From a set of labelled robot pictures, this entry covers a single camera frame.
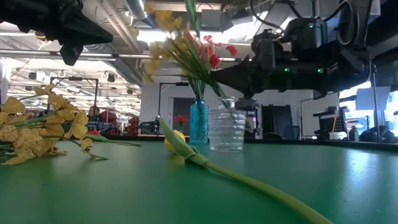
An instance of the ceiling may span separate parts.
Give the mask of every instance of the ceiling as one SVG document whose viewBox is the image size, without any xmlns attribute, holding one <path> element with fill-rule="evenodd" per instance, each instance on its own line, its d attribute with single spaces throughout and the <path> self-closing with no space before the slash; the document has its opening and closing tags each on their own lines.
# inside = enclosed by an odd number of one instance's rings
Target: ceiling
<svg viewBox="0 0 398 224">
<path fill-rule="evenodd" d="M 271 0 L 255 0 L 255 12 L 269 22 L 273 22 L 283 29 L 287 23 L 294 17 L 292 11 L 284 4 L 272 6 Z M 310 2 L 308 0 L 297 1 L 297 10 L 304 16 L 310 16 Z M 338 4 L 336 1 L 318 0 L 318 13 L 320 16 L 329 15 L 334 11 Z M 155 10 L 173 10 L 175 16 L 182 16 L 187 21 L 185 12 L 185 3 L 183 0 L 155 0 Z M 94 51 L 92 47 L 86 46 L 84 52 L 90 53 L 120 53 L 120 54 L 149 54 L 148 45 L 154 41 L 163 41 L 166 33 L 158 29 L 152 29 L 144 22 L 132 19 L 131 13 L 127 9 L 126 0 L 85 0 L 83 1 L 83 13 L 92 21 L 95 21 L 102 28 L 114 35 L 111 45 L 107 45 L 107 52 Z M 230 57 L 225 49 L 227 45 L 233 44 L 238 50 L 236 58 L 243 58 L 246 55 L 253 56 L 250 43 L 253 35 L 262 32 L 270 27 L 261 24 L 252 16 L 245 17 L 245 21 L 240 24 L 233 24 L 232 20 L 238 9 L 248 9 L 249 0 L 197 0 L 198 19 L 209 9 L 221 12 L 223 21 L 229 22 L 229 25 L 220 25 L 218 29 L 210 29 L 207 26 L 201 28 L 201 36 L 212 35 L 215 42 L 221 42 L 223 45 L 217 47 L 215 52 L 220 57 Z M 139 27 L 139 35 L 135 40 L 133 35 Z M 58 42 L 43 42 L 38 40 L 33 33 L 22 34 L 19 29 L 3 22 L 0 24 L 0 49 L 14 50 L 42 50 L 59 51 L 61 46 Z M 98 58 L 87 58 L 77 61 L 75 66 L 65 65 L 62 60 L 55 57 L 34 58 L 21 56 L 9 58 L 12 63 L 13 71 L 11 75 L 10 94 L 23 97 L 26 94 L 32 94 L 30 86 L 41 86 L 49 83 L 50 77 L 82 77 L 97 78 L 99 83 L 98 106 L 102 108 L 113 108 L 120 115 L 139 114 L 141 111 L 141 75 L 143 71 L 143 61 L 137 58 L 117 58 L 109 60 L 98 60 Z M 234 62 L 223 62 L 221 67 L 227 67 Z M 39 78 L 30 79 L 29 73 L 36 72 Z M 109 74 L 114 74 L 113 83 L 107 81 Z M 156 82 L 174 82 L 181 79 L 176 76 L 168 77 L 165 75 L 179 75 L 180 69 L 173 62 L 163 61 L 161 69 L 155 74 Z M 55 89 L 57 93 L 62 93 L 70 100 L 73 100 L 81 108 L 89 108 L 93 104 L 95 93 L 93 82 L 76 82 L 63 80 L 60 86 Z M 78 88 L 78 93 L 71 91 L 71 88 Z M 127 93 L 127 89 L 132 90 L 132 94 Z M 32 108 L 45 108 L 45 99 L 41 102 L 26 101 L 27 106 Z"/>
</svg>

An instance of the vase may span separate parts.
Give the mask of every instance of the vase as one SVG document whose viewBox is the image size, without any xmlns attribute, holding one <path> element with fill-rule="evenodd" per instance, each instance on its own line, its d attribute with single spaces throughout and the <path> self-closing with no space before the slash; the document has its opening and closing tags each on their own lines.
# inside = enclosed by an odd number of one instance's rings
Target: vase
<svg viewBox="0 0 398 224">
<path fill-rule="evenodd" d="M 218 152 L 243 150 L 246 112 L 235 109 L 235 97 L 218 98 L 217 110 L 210 111 L 210 149 Z"/>
<path fill-rule="evenodd" d="M 209 107 L 203 100 L 195 100 L 191 105 L 190 116 L 190 144 L 207 144 L 208 143 L 208 113 Z"/>
</svg>

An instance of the chair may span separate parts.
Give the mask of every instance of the chair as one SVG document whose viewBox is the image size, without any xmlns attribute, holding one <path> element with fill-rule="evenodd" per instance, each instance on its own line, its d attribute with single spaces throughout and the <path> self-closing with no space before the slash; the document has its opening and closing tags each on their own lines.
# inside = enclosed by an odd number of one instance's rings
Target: chair
<svg viewBox="0 0 398 224">
<path fill-rule="evenodd" d="M 296 125 L 286 126 L 284 139 L 299 140 L 299 137 L 300 137 L 300 126 Z"/>
</svg>

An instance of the person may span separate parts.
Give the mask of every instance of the person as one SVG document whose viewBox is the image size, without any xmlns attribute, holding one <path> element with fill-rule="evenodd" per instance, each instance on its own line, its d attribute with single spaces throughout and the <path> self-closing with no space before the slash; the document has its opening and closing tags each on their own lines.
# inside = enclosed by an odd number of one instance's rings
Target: person
<svg viewBox="0 0 398 224">
<path fill-rule="evenodd" d="M 87 128 L 89 131 L 102 130 L 102 116 L 100 115 L 100 109 L 97 106 L 92 106 L 88 110 L 88 124 Z"/>
</svg>

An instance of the desk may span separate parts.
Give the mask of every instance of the desk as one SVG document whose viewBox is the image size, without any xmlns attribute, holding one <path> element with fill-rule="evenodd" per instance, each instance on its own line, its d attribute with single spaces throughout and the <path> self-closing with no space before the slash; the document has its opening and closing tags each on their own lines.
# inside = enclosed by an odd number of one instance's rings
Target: desk
<svg viewBox="0 0 398 224">
<path fill-rule="evenodd" d="M 0 223 L 307 223 L 256 190 L 184 164 L 163 142 L 140 143 L 94 143 L 93 153 L 109 160 L 91 161 L 60 142 L 67 156 L 0 166 Z M 240 154 L 199 150 L 334 223 L 398 220 L 397 153 L 294 144 L 245 144 Z"/>
</svg>

